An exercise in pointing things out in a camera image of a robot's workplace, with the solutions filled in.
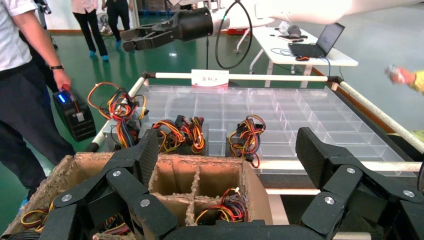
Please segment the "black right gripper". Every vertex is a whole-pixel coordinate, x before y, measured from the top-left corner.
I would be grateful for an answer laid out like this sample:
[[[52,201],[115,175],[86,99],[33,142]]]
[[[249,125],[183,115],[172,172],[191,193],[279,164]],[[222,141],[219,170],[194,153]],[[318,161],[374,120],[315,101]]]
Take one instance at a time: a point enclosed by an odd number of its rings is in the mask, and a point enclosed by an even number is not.
[[[126,52],[155,49],[174,40],[184,42],[211,36],[214,23],[208,8],[179,11],[168,22],[144,24],[120,33]]]

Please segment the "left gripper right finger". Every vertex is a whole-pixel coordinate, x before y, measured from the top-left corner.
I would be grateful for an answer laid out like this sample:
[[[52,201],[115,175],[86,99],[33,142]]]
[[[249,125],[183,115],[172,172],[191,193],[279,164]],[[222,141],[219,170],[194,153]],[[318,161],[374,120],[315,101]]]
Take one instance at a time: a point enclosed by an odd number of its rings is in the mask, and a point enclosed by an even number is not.
[[[424,237],[424,196],[404,182],[365,167],[348,149],[320,141],[308,127],[296,136],[297,158],[319,189],[301,224],[326,240],[353,213],[380,226],[387,240]]]

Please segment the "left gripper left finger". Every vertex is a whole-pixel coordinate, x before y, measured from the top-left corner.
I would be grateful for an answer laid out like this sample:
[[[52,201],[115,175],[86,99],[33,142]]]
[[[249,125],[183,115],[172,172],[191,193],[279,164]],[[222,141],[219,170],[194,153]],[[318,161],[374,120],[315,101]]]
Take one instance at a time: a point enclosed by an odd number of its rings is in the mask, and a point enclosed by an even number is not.
[[[158,139],[147,130],[135,146],[116,151],[103,169],[54,199],[40,238],[89,240],[118,215],[138,240],[163,240],[178,219],[148,182],[158,160]]]

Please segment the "person hand holding device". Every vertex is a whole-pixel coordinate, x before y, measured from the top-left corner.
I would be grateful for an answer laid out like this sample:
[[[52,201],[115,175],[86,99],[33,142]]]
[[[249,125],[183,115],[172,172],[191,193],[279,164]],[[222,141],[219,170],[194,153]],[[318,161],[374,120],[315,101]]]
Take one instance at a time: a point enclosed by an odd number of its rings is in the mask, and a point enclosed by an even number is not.
[[[72,79],[67,75],[64,69],[53,69],[52,70],[54,80],[57,88],[62,91],[72,85]]]

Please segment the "hand of yellow-sleeved person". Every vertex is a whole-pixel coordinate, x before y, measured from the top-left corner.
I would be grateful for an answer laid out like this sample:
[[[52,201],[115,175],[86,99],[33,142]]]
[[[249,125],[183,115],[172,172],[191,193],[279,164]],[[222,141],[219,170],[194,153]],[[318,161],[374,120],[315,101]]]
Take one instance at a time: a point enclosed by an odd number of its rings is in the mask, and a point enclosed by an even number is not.
[[[384,73],[393,84],[410,85],[416,80],[415,72],[396,65],[388,66]]]

